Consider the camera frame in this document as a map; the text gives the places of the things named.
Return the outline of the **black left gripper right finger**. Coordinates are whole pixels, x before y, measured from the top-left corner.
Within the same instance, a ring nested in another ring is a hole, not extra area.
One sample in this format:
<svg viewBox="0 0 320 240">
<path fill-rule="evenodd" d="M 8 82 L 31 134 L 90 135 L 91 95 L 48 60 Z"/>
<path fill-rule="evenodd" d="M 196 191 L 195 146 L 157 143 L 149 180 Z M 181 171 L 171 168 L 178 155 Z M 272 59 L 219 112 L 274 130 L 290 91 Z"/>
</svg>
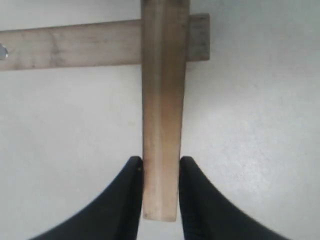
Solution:
<svg viewBox="0 0 320 240">
<path fill-rule="evenodd" d="M 179 207 L 186 240 L 283 240 L 233 205 L 208 180 L 195 160 L 179 162 Z"/>
</svg>

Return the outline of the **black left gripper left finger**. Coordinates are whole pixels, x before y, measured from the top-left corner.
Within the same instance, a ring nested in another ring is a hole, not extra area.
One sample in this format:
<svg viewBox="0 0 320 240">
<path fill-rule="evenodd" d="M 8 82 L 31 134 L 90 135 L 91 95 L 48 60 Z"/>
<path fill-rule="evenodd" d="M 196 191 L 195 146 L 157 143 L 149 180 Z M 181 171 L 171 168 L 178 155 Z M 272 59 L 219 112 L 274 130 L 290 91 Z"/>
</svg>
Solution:
<svg viewBox="0 0 320 240">
<path fill-rule="evenodd" d="M 37 240 L 135 240 L 143 196 L 143 161 L 132 156 L 89 205 Z"/>
</svg>

